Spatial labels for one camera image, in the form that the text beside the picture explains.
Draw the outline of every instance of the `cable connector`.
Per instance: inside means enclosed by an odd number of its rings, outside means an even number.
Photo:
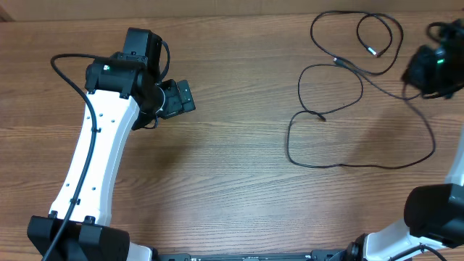
[[[425,245],[423,245],[423,244],[420,244],[420,245],[419,245],[419,249],[420,249],[420,251],[422,252],[422,254],[426,251],[426,247],[425,247]]]
[[[337,59],[337,58],[333,58],[333,63],[336,64],[336,65],[340,65],[340,66],[346,67],[345,63],[344,63],[342,60]]]
[[[374,49],[372,49],[372,47],[368,47],[368,51],[369,51],[373,56],[377,56],[377,52],[374,51]]]

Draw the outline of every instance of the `black cable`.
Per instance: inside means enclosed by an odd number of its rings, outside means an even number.
[[[161,75],[159,76],[159,81],[161,81],[162,79],[164,79],[167,75],[167,72],[169,70],[169,64],[170,64],[170,60],[171,60],[171,54],[169,52],[169,46],[167,45],[167,43],[165,41],[161,41],[161,44],[165,47],[166,49],[166,54],[167,54],[167,61],[166,61],[166,66],[165,66],[165,69],[161,72]]]
[[[452,23],[446,23],[446,22],[433,22],[431,23],[430,25],[427,26],[427,29],[426,29],[426,34],[427,36],[432,39],[433,41],[437,42],[437,43],[441,43],[441,39],[440,37],[437,37],[437,36],[434,36],[431,32],[431,29],[432,28],[435,28],[435,27],[440,27],[440,28],[451,28],[453,31],[455,32],[459,32],[461,33],[462,35],[464,35],[464,29],[460,28],[459,26],[456,26]]]
[[[446,96],[446,95],[449,95],[449,94],[453,94],[455,93],[456,91],[459,91],[460,89],[464,88],[464,83],[462,84],[456,84],[454,86],[451,86],[449,88],[446,88],[444,90],[442,90],[441,93],[438,93],[438,94],[431,94],[431,95],[422,95],[422,98],[423,99],[435,99],[435,98],[440,98],[440,97],[443,97],[443,96]]]
[[[87,107],[88,107],[88,110],[90,112],[90,115],[91,115],[91,119],[92,119],[92,136],[91,136],[91,140],[90,140],[90,146],[88,147],[88,153],[87,153],[87,158],[86,158],[86,161],[84,163],[84,167],[82,169],[82,173],[80,174],[80,177],[79,177],[79,181],[78,181],[78,185],[76,186],[75,188],[75,192],[74,192],[74,195],[72,196],[72,199],[71,199],[71,203],[70,203],[70,207],[67,209],[67,212],[66,212],[66,215],[65,215],[65,218],[63,219],[63,222],[61,224],[61,226],[59,227],[59,230],[57,232],[57,234],[55,235],[55,237],[53,238],[53,241],[51,242],[50,244],[50,247],[47,249],[45,255],[43,256],[42,260],[43,261],[46,261],[49,259],[50,257],[50,254],[51,252],[53,251],[53,249],[56,247],[58,241],[59,241],[59,238],[61,237],[61,235],[63,234],[63,232],[65,231],[66,229],[66,224],[67,222],[69,221],[69,219],[71,218],[71,214],[73,213],[73,210],[74,210],[74,207],[78,201],[78,197],[79,197],[79,193],[80,193],[80,190],[82,189],[82,185],[84,183],[84,179],[86,178],[86,174],[87,174],[87,170],[88,170],[88,167],[90,165],[90,161],[91,161],[91,158],[92,158],[92,154],[94,153],[94,147],[95,147],[95,140],[96,140],[96,133],[99,132],[96,128],[96,115],[95,115],[95,110],[94,110],[94,107],[92,106],[92,103],[90,102],[90,100],[87,98],[86,94],[81,91],[81,89],[75,84],[73,83],[60,69],[58,69],[58,67],[55,65],[55,60],[59,59],[59,58],[65,58],[65,57],[83,57],[83,58],[92,58],[92,59],[107,59],[106,57],[98,57],[96,55],[90,55],[90,54],[58,54],[58,55],[55,55],[51,58],[50,60],[50,64],[51,64],[51,67],[53,68],[53,70],[63,79],[65,80],[67,83],[69,83],[69,85],[71,85],[71,87],[82,97],[82,99],[84,100],[84,102],[86,103]]]
[[[447,261],[447,259],[444,258],[444,256],[442,254],[440,254],[438,251],[436,251],[435,249],[433,249],[433,248],[431,248],[431,247],[429,247],[427,245],[424,245],[424,244],[414,246],[413,248],[408,249],[408,250],[404,251],[403,253],[399,253],[396,256],[391,257],[389,259],[389,261],[396,261],[396,260],[398,260],[398,259],[400,259],[402,257],[406,257],[409,254],[412,254],[412,253],[417,252],[417,251],[422,251],[422,253],[423,253],[425,250],[428,250],[431,253],[435,254],[441,261]]]
[[[362,70],[360,69],[358,66],[354,65],[352,62],[350,62],[348,59],[345,59],[343,57],[339,57],[339,56],[336,56],[335,54],[332,54],[331,52],[327,51],[326,49],[324,49],[321,45],[319,45],[315,39],[314,39],[314,36],[312,34],[312,27],[314,25],[314,23],[320,18],[322,17],[323,15],[326,15],[326,14],[352,14],[352,13],[361,13],[361,14],[366,14],[366,16],[364,16],[361,21],[358,22],[357,24],[357,30],[359,29],[359,25],[360,23],[367,17],[375,17],[377,19],[379,19],[385,26],[386,28],[388,29],[388,31],[390,32],[390,43],[388,44],[388,46],[383,49],[379,54],[382,55],[392,44],[392,34],[391,34],[391,29],[389,28],[389,26],[380,18],[380,17],[387,17],[389,18],[390,20],[394,21],[397,25],[398,25],[398,28],[400,29],[400,33],[401,33],[401,40],[400,40],[400,43],[398,44],[398,47],[397,47],[397,50],[396,50],[396,54],[395,54],[395,57],[394,57],[394,60],[393,62],[382,72],[368,72],[366,70]],[[414,107],[411,103],[410,103],[410,100],[414,99],[414,98],[417,98],[420,96],[421,93],[419,94],[416,94],[414,96],[411,96],[411,97],[406,97],[406,85],[403,86],[403,89],[402,89],[402,95],[401,96],[396,96],[388,91],[385,91],[383,90],[382,88],[380,88],[379,86],[377,86],[373,81],[371,81],[369,78],[367,78],[364,73],[367,73],[367,74],[370,74],[370,75],[381,75],[381,74],[384,74],[385,72],[387,72],[392,66],[393,64],[395,63],[396,61],[396,58],[398,56],[398,53],[399,53],[399,48],[401,47],[401,43],[402,43],[402,39],[403,39],[403,31],[402,31],[402,28],[401,28],[401,25],[393,18],[393,17],[390,17],[388,16],[387,14],[371,14],[371,13],[368,13],[368,12],[358,12],[358,11],[327,11],[327,12],[323,12],[321,14],[319,14],[313,21],[312,21],[312,24],[311,24],[311,32],[310,32],[310,35],[311,35],[311,39],[314,41],[315,45],[318,46],[321,50],[323,50],[325,53],[331,55],[332,57],[335,57],[334,59],[334,62],[335,64],[332,65],[332,64],[316,64],[316,65],[310,65],[310,66],[307,66],[305,69],[303,69],[303,71],[301,72],[301,74],[299,75],[299,79],[298,79],[298,86],[297,86],[297,90],[298,90],[298,99],[299,99],[299,103],[302,105],[303,109],[302,111],[299,111],[297,113],[295,113],[293,115],[293,117],[290,119],[290,123],[289,123],[289,126],[288,126],[288,129],[287,129],[287,136],[286,136],[286,145],[285,145],[285,148],[286,148],[286,156],[289,158],[289,161],[295,165],[298,165],[298,166],[301,166],[301,167],[310,167],[310,168],[330,168],[330,167],[378,167],[378,168],[382,168],[382,169],[387,169],[387,170],[397,170],[397,169],[401,169],[401,168],[404,168],[404,167],[409,167],[409,166],[412,166],[412,165],[416,165],[424,160],[427,160],[436,150],[436,142],[435,142],[435,137],[434,137],[434,133],[431,129],[431,126],[430,124],[428,123],[426,117],[422,114],[421,111],[419,111],[416,107]],[[358,39],[360,40],[361,44],[367,49],[369,48],[369,46],[365,45],[365,43],[362,42],[362,40],[360,39],[359,37],[359,33],[357,31],[357,37]],[[341,67],[341,68],[344,68],[344,69],[347,69],[349,70],[351,73],[353,73],[354,75],[356,75],[356,77],[358,78],[358,80],[360,81],[361,83],[361,92],[360,92],[360,96],[354,100],[353,102],[347,104],[347,105],[344,105],[342,107],[339,107],[339,108],[336,108],[336,109],[332,109],[332,110],[329,110],[327,112],[316,112],[314,110],[310,110],[307,108],[307,106],[305,105],[305,103],[303,102],[303,99],[301,97],[301,79],[302,79],[302,76],[303,74],[310,68],[313,68],[313,67],[320,67],[320,66],[332,66],[332,67]],[[364,85],[363,85],[363,81],[362,79],[365,79],[367,82],[369,82],[372,86],[376,87],[378,90],[384,92],[385,94],[388,94],[389,96],[391,97],[394,97],[395,99],[401,99],[402,101],[404,101],[406,103],[406,105],[412,110],[414,111],[415,114],[417,114],[421,119],[422,121],[424,122],[426,128],[427,128],[427,131],[428,133],[430,134],[430,137],[431,137],[431,143],[432,143],[432,149],[430,151],[430,153],[428,153],[425,157],[419,159],[419,160],[416,160],[414,162],[411,162],[411,163],[408,163],[408,164],[405,164],[405,165],[398,165],[398,166],[383,166],[383,165],[377,165],[377,164],[366,164],[366,165],[355,165],[355,164],[345,164],[345,163],[337,163],[337,164],[332,164],[332,165],[308,165],[308,164],[303,164],[303,163],[299,163],[299,162],[296,162],[294,159],[291,158],[291,155],[290,155],[290,132],[291,132],[291,126],[293,125],[293,122],[295,120],[295,118],[302,114],[302,113],[309,113],[311,115],[317,115],[321,120],[323,121],[326,121],[326,118],[323,116],[323,115],[327,115],[329,113],[332,113],[332,112],[336,112],[336,111],[339,111],[341,109],[344,109],[344,108],[347,108],[349,106],[352,106],[353,104],[356,104],[357,102],[359,102],[359,100],[361,100],[361,98],[363,97],[363,93],[364,93]]]
[[[153,129],[157,128],[158,127],[158,122],[159,122],[158,115],[154,115],[154,116],[156,116],[155,119],[154,119],[154,125],[152,127],[142,127],[142,128],[147,129],[147,130],[153,130]]]
[[[381,72],[370,72],[368,70],[364,70],[360,67],[358,67],[357,65],[355,65],[353,62],[349,61],[348,59],[346,58],[343,58],[343,57],[340,57],[336,54],[333,54],[331,52],[329,52],[327,49],[323,48],[315,39],[314,39],[314,35],[312,34],[312,28],[314,27],[314,24],[316,23],[316,21],[318,21],[322,16],[324,15],[346,15],[346,14],[364,14],[365,16],[363,18],[361,18],[361,21],[358,22],[357,24],[357,27],[356,27],[356,34],[357,34],[357,38],[359,39],[360,43],[368,50],[370,47],[367,46],[362,40],[361,40],[361,37],[359,35],[359,28],[360,28],[360,24],[361,22],[368,18],[368,17],[374,17],[376,18],[377,20],[379,20],[380,22],[382,22],[382,24],[385,25],[386,29],[388,30],[389,32],[389,35],[390,35],[390,43],[389,45],[383,49],[382,51],[380,51],[376,56],[377,57],[380,57],[383,53],[385,53],[388,48],[390,47],[390,45],[392,44],[392,41],[393,41],[393,34],[392,34],[392,29],[390,29],[389,25],[382,19],[382,17],[385,17],[387,18],[388,20],[391,20],[399,29],[399,43],[398,43],[398,47],[397,47],[397,50],[395,51],[395,55],[394,55],[394,58],[393,58],[393,61],[391,61],[391,64],[383,71]],[[390,70],[390,68],[392,68],[393,64],[397,61],[397,57],[398,57],[398,53],[399,53],[399,49],[401,48],[401,44],[403,42],[403,37],[404,37],[404,32],[403,32],[403,28],[401,26],[401,24],[396,20],[394,19],[393,17],[387,15],[387,14],[381,14],[381,13],[370,13],[370,12],[364,12],[364,11],[337,11],[337,10],[332,10],[332,11],[325,11],[325,12],[322,12],[320,13],[313,21],[312,21],[312,24],[311,24],[311,28],[310,28],[310,36],[311,36],[311,40],[312,42],[314,42],[314,44],[319,47],[319,49],[323,50],[325,53],[327,53],[328,55],[332,56],[333,58],[337,58],[337,59],[340,59],[341,61],[343,61],[346,65],[349,65],[350,67],[354,67],[356,68],[356,70],[362,72],[362,73],[366,73],[366,74],[369,74],[369,75],[374,75],[374,76],[377,76],[377,75],[383,75],[384,73],[386,73],[388,70]]]

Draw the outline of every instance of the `wooden tabletop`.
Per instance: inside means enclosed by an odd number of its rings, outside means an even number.
[[[371,78],[401,94],[399,78],[415,50],[431,43],[430,22],[461,12],[391,14],[405,30],[397,63]],[[168,78],[187,79],[196,103],[188,114],[129,135],[115,185],[112,227],[161,253],[308,252],[344,248],[362,233],[402,218],[416,186],[442,183],[464,121],[464,93],[413,104],[434,129],[436,154],[402,170],[345,167],[315,170],[291,164],[284,141],[301,110],[302,69],[331,63],[309,37],[315,14],[260,17],[0,23],[0,260],[39,260],[26,236],[31,215],[46,216],[70,166],[84,103],[49,65],[60,53],[109,56],[121,51],[128,27],[147,28],[169,43]],[[356,38],[359,15],[325,17],[318,42],[369,70],[385,68]],[[392,26],[394,45],[398,30]],[[375,49],[388,43],[381,23],[360,29]],[[83,88],[88,59],[59,61]],[[302,98],[317,111],[347,104],[359,81],[333,67],[308,71]],[[306,163],[400,165],[431,149],[421,119],[368,83],[359,104],[327,115],[303,115],[291,132],[291,153]],[[464,248],[445,250],[464,260]],[[424,254],[422,260],[436,260]]]

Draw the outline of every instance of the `white arm segment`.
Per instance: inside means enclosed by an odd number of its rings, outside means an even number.
[[[459,186],[464,186],[464,128],[461,130],[459,145],[455,162],[453,163],[448,176],[444,179],[445,183],[453,183]]]
[[[425,244],[437,250],[445,248],[441,242],[425,237],[411,236],[404,220],[400,219],[382,231],[366,236],[362,255],[367,261],[388,261],[390,257],[401,254],[420,244]],[[398,259],[398,261],[406,260],[421,253],[418,250]]]
[[[111,222],[111,203],[117,169],[119,168],[125,141],[132,125],[138,117],[138,105],[132,96],[121,99],[118,92],[97,90],[87,94],[96,114],[97,128],[94,154],[86,179],[80,191],[78,204],[71,220],[83,222],[86,216],[95,217],[95,224],[109,226]],[[86,106],[78,145],[72,158],[65,183],[53,202],[50,212],[58,212],[63,219],[70,206],[80,174],[86,161],[91,140],[92,119]]]

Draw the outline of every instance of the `black joint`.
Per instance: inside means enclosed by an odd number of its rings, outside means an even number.
[[[49,213],[49,218],[57,218],[58,217],[58,212],[56,210],[52,210]]]
[[[30,218],[28,238],[38,252],[45,254],[61,224],[62,220],[49,217]],[[130,244],[129,233],[125,231],[69,220],[49,259],[127,260]]]
[[[120,94],[119,97],[121,99],[129,99],[129,94]]]
[[[70,203],[71,203],[71,204],[79,205],[79,204],[80,204],[80,199],[78,199],[78,200],[70,199]]]
[[[382,50],[381,52],[379,52],[376,57],[380,58],[383,54],[385,54],[385,50]]]
[[[361,261],[359,259],[360,245],[356,242],[349,243],[347,253],[345,254],[345,261]]]
[[[158,260],[158,250],[152,247],[152,260]]]
[[[93,216],[86,216],[84,218],[84,223],[87,223],[87,224],[95,224],[95,217]]]

